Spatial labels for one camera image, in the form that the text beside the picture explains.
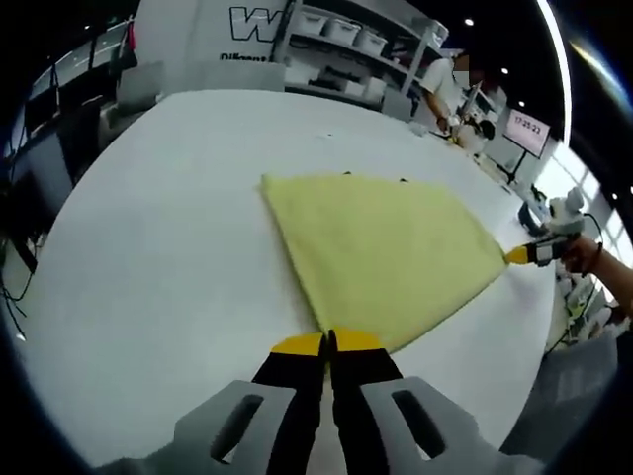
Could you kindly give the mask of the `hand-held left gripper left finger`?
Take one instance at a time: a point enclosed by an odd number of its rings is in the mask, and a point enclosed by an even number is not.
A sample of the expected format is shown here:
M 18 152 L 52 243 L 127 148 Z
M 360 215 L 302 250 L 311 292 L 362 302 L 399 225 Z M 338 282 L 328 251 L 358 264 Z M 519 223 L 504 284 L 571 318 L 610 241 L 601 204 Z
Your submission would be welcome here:
M 235 380 L 183 416 L 174 474 L 304 474 L 320 421 L 326 337 L 274 345 L 249 381 Z

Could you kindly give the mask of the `person's right hand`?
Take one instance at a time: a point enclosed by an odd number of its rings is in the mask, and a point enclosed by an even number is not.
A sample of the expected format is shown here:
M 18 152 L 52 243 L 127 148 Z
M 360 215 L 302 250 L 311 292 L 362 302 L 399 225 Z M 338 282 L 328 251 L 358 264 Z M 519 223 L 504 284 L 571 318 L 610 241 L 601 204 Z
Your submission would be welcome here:
M 579 236 L 569 244 L 561 261 L 570 273 L 587 274 L 598 244 L 591 238 Z

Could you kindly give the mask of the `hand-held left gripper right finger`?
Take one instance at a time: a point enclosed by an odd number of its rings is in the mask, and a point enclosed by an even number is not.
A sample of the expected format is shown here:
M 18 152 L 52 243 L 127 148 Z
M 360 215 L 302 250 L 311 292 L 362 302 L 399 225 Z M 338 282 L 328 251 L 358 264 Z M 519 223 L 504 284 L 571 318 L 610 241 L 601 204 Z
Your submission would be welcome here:
M 474 474 L 483 442 L 472 416 L 417 377 L 379 340 L 328 332 L 333 418 L 349 474 Z

